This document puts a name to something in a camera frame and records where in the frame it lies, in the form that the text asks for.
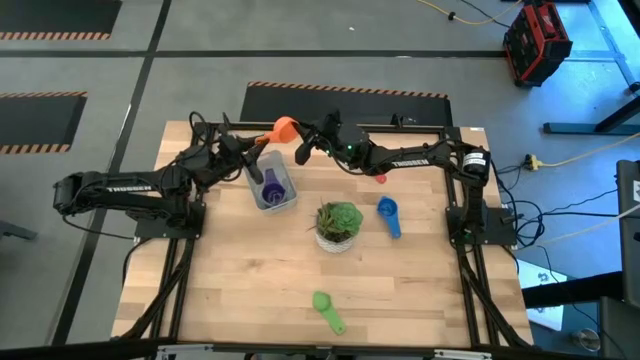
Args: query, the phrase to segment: succulent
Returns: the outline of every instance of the succulent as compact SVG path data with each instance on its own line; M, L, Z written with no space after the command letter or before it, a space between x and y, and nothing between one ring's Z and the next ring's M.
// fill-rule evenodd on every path
M327 203L318 209L316 227L325 239L340 243L360 231L362 213L352 203Z

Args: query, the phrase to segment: desk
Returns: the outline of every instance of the desk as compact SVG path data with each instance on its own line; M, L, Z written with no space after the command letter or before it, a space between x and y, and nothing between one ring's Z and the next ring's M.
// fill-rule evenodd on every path
M462 128L462 140L487 144L482 129ZM246 136L249 132L237 132ZM436 135L371 134L388 147L433 143ZM189 145L186 121L167 123L156 168ZM384 185L342 172L332 159L312 152L294 163L298 142L269 145L285 157L298 190L295 208L262 215L244 174L205 195L204 232L197 240L178 341L254 344L469 347L455 251L449 246L443 171L395 170ZM391 240L375 211L380 196L399 205L403 236ZM495 178L486 187L489 206L500 203ZM324 252L315 243L314 214L322 202L352 201L364 215L352 249ZM113 327L128 330L156 295L167 241L154 240L133 254ZM491 293L519 335L531 342L515 265L499 247L484 247ZM335 335L311 307L315 290L326 291L347 324ZM167 334L172 303L165 309ZM482 306L476 301L481 339L487 342Z

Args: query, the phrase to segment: orange object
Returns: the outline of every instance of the orange object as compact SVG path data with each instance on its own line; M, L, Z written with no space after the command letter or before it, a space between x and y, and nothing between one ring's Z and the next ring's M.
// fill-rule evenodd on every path
M288 116L283 116L273 124L273 131L256 139L256 143L269 141L271 143L289 143L298 137L294 124L298 122Z

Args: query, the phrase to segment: clear plastic container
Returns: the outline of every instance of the clear plastic container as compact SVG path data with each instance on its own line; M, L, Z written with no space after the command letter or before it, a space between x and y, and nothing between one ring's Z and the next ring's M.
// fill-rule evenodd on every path
M287 172L287 167L284 164L282 153L280 151L274 150L262 154L260 158L258 158L257 165L258 169L260 169L260 171L262 172L262 176L265 178L265 181L262 184L256 184L251 176L249 176L247 171L245 171L244 173L247 177L247 181L249 181L249 187L251 189L251 193L253 194L253 200L255 200L258 209L262 210L264 214L271 215L295 206L298 200L298 193L296 192L293 181L291 180L291 177ZM271 205L267 203L267 201L265 201L262 197L262 190L267 184L267 176L265 175L265 172L268 169L273 169L276 179L285 190L282 201L277 205Z

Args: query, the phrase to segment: white cable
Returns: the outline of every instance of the white cable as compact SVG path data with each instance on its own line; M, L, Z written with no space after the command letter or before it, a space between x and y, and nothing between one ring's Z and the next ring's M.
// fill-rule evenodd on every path
M629 209L629 210L627 210L627 211L623 212L622 214L620 214L620 215L618 215L618 216L616 216L616 217L614 217L614 218L611 218L611 219L609 219L609 220L607 220L607 221L605 221L605 222L602 222L602 223L600 223L600 224L598 224L598 225L594 225L594 226L592 226L592 227L588 227L588 228L586 228L586 229L583 229L583 230L580 230L580 231L576 231L576 232L571 233L571 234L566 234L566 235L558 236L558 237L553 238L553 239L551 239L551 240L547 240L547 241L542 242L542 245L544 245L544 246L548 246L548 245L550 245L550 244L552 244L552 243L554 243L554 242L556 242L556 241L560 241L560 240L567 239L567 238L570 238L570 237L574 237L574 236L582 235L582 234L584 234L584 233L588 233L588 232L590 232L590 231L593 231L593 230L599 229L599 228L601 228L601 227L603 227L603 226L607 226L607 225L611 224L612 222L615 222L615 221L618 221L618 220L622 219L623 217L625 217L625 216L627 216L627 215L631 214L632 212L634 212L634 211L636 211L636 210L638 210L638 209L640 209L640 204L638 204L638 205L636 205L636 206L632 207L631 209Z

